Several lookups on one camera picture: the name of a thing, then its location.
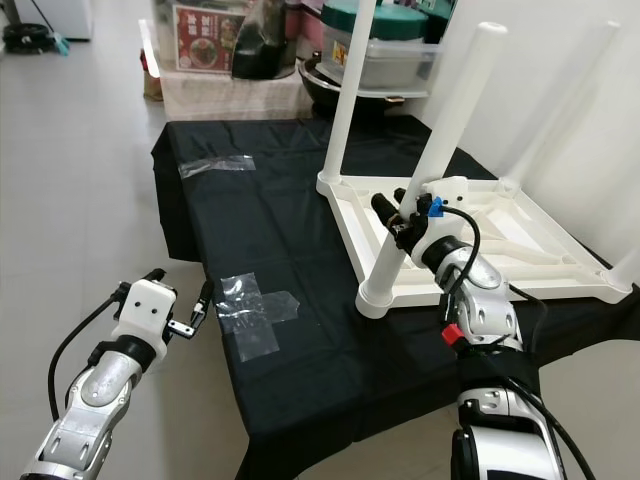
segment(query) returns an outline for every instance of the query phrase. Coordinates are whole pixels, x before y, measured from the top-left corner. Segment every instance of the tape strip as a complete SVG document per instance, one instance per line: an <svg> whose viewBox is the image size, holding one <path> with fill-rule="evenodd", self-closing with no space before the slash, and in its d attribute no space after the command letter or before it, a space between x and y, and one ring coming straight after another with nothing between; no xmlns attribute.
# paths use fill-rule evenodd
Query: tape strip
<svg viewBox="0 0 640 480"><path fill-rule="evenodd" d="M226 157L201 158L178 166L181 178L193 177L209 170L255 170L251 155L229 155Z"/></svg>
<svg viewBox="0 0 640 480"><path fill-rule="evenodd" d="M233 333L240 360L277 352L272 323L298 317L300 303L289 292L262 295L253 273L223 278L225 301L216 304L224 333Z"/></svg>

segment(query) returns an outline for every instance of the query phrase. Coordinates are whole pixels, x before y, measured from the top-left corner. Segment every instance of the red poster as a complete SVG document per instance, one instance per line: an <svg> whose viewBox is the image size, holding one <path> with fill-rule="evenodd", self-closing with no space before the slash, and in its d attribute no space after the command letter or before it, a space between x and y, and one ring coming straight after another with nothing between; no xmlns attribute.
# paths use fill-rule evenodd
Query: red poster
<svg viewBox="0 0 640 480"><path fill-rule="evenodd" d="M191 72L230 72L245 14L173 6L176 67Z"/></svg>

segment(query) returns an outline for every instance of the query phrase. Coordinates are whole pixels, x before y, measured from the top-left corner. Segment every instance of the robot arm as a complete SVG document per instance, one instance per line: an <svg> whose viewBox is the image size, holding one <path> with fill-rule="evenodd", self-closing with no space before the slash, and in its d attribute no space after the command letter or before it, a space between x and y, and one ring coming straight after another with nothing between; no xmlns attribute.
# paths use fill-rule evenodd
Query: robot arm
<svg viewBox="0 0 640 480"><path fill-rule="evenodd" d="M394 197L400 202L403 195L398 189ZM444 292L442 335L458 354L462 392L458 397L461 429L453 435L452 478L564 478L545 417L501 380L503 376L516 379L540 395L537 368L523 351L507 280L478 254L477 227L477 245L457 238L461 224L454 214L465 217L464 212L443 205L430 193L416 202L416 213L405 220L384 196L372 198L374 210L398 248L417 266L430 269Z"/></svg>
<svg viewBox="0 0 640 480"><path fill-rule="evenodd" d="M173 320L176 292L154 270L112 298L120 301L113 341L101 342L69 389L68 408L57 420L21 480L94 480L129 408L131 392L154 363L162 361L173 334L192 338L206 317L213 284L205 282L188 325Z"/></svg>

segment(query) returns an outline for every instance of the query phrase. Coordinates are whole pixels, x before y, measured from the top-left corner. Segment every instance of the floor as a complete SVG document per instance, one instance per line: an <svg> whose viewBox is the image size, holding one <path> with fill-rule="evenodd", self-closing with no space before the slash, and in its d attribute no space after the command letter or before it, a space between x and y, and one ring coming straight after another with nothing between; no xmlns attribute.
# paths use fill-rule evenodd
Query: floor
<svg viewBox="0 0 640 480"><path fill-rule="evenodd" d="M137 19L149 0L96 1L95 38L71 56L0 61L0 478L18 478L50 418L46 372L59 341L119 280L154 267L188 314L198 265L169 260L149 151L162 106L142 98ZM72 345L58 395L113 329L108 315ZM610 342L542 370L548 405L600 478L637 478L640 353ZM302 480L443 480L455 411L399 426L304 472ZM135 390L102 480L232 479L247 445L215 322ZM567 460L571 472L575 466Z"/></svg>

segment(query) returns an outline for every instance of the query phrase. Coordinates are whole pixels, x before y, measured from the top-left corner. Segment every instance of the black tablecloth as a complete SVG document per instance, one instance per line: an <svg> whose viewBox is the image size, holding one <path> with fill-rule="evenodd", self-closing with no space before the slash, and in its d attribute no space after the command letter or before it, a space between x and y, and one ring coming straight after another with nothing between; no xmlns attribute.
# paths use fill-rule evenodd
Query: black tablecloth
<svg viewBox="0 0 640 480"><path fill-rule="evenodd" d="M262 294L288 291L298 318L273 325L279 351L241 362L223 336L249 434L238 477L291 479L322 459L456 399L455 357L435 308L363 321L358 281L327 200L315 191L331 132L325 120L178 122L153 150L170 255L201 260L220 279L255 272ZM429 130L411 117L354 124L343 172L410 176ZM254 171L210 170L181 180L177 166L251 155ZM457 150L447 175L491 179ZM218 289L219 300L222 299ZM617 305L550 301L540 364L614 338L640 338L640 295ZM516 303L525 339L537 310Z"/></svg>

